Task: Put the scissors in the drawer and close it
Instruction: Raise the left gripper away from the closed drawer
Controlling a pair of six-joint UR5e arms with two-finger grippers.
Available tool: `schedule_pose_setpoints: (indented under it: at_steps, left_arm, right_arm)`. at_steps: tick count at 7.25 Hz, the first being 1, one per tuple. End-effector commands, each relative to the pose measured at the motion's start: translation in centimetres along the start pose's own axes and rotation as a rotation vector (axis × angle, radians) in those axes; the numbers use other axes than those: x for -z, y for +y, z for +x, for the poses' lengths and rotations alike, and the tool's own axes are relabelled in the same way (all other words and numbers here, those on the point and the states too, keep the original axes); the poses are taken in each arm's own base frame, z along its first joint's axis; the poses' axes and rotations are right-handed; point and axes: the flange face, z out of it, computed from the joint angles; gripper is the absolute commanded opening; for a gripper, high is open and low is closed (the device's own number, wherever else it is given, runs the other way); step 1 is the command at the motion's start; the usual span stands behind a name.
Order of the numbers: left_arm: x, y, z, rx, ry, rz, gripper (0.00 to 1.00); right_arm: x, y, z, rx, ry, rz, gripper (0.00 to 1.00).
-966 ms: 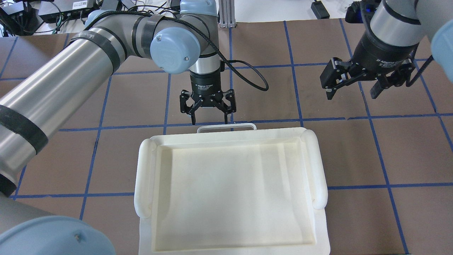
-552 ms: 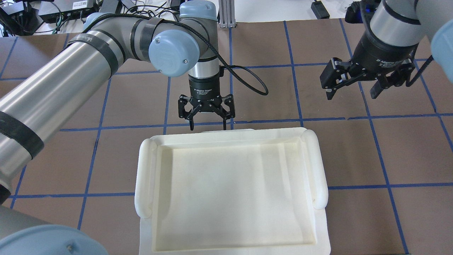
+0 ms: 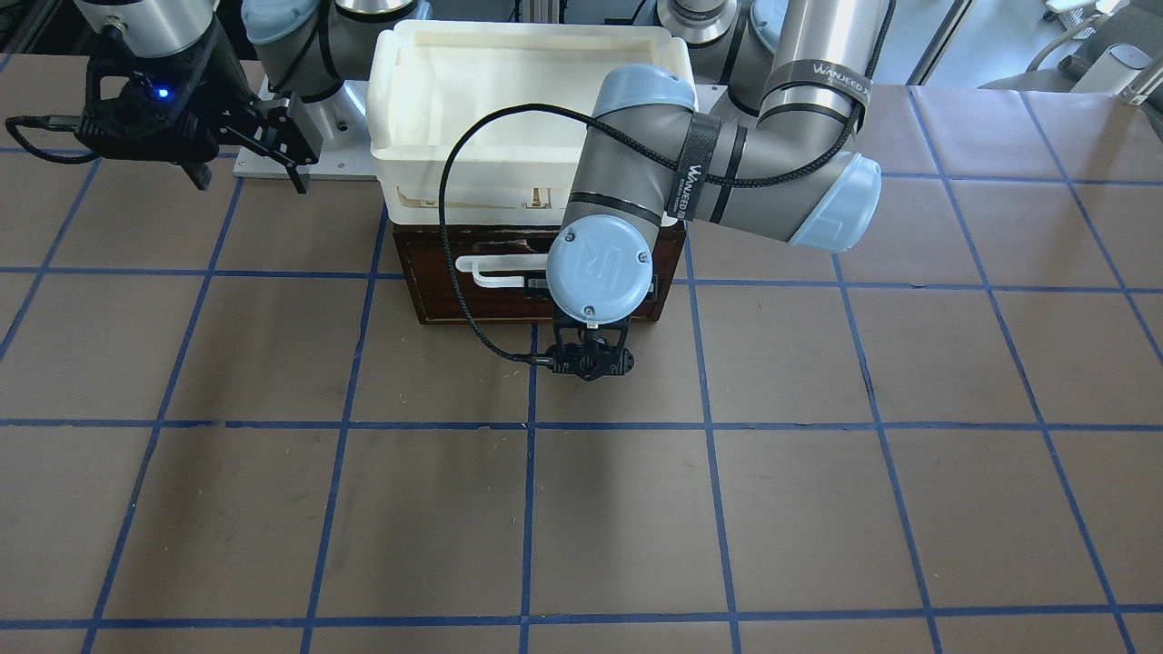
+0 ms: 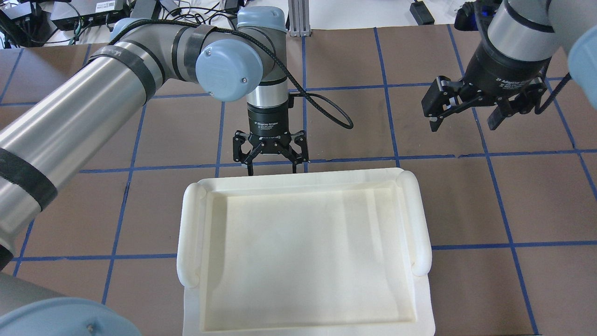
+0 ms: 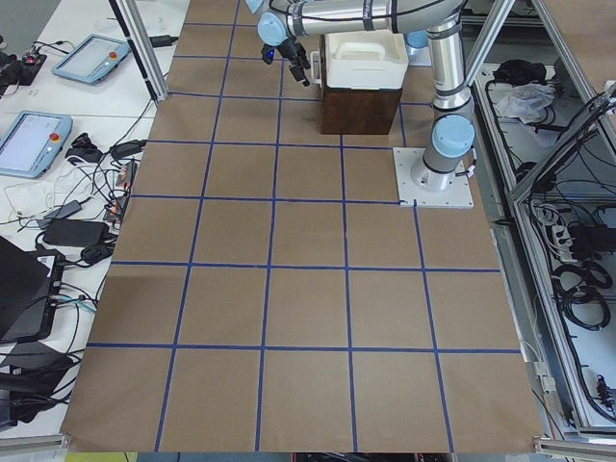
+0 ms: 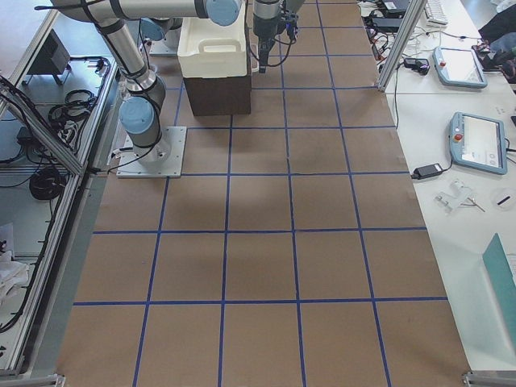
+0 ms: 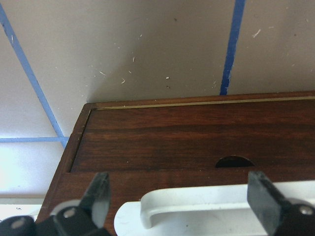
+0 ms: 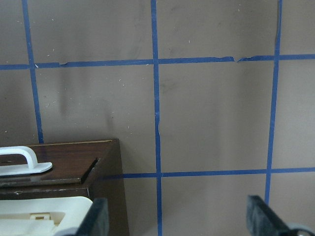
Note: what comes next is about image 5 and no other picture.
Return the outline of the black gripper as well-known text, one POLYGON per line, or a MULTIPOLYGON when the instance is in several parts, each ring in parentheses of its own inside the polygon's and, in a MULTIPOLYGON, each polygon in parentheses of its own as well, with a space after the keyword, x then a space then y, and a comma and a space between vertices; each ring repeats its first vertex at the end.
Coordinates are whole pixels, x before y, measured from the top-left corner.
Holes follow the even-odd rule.
POLYGON ((310 80, 304 70, 309 68, 309 60, 306 50, 296 38, 287 38, 279 45, 263 44, 261 48, 262 61, 271 65, 274 54, 278 52, 284 59, 290 61, 289 70, 296 82, 300 82, 303 87, 310 86, 310 80))

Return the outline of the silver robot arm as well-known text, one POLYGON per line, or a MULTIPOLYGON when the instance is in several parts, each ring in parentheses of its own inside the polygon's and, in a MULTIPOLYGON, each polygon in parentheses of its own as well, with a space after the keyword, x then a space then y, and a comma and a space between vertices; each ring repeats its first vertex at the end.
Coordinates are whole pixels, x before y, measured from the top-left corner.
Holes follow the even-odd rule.
POLYGON ((411 167, 413 182, 440 193, 449 188, 456 168, 470 151, 475 128, 470 122, 472 95, 461 42, 461 1, 248 1, 257 16, 266 64, 279 53, 303 86, 311 67, 301 37, 329 33, 388 30, 427 33, 434 97, 431 141, 411 167))
POLYGON ((406 45, 413 50, 421 50, 428 46, 427 31, 420 30, 405 35, 406 45))

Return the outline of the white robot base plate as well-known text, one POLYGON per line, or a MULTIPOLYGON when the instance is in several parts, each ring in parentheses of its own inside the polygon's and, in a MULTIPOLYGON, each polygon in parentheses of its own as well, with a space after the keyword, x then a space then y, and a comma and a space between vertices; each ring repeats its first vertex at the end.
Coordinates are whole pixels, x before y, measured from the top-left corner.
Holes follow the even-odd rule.
POLYGON ((464 162, 456 170, 435 173, 424 164, 424 148, 394 147, 398 204, 407 208, 472 209, 470 180, 464 162))

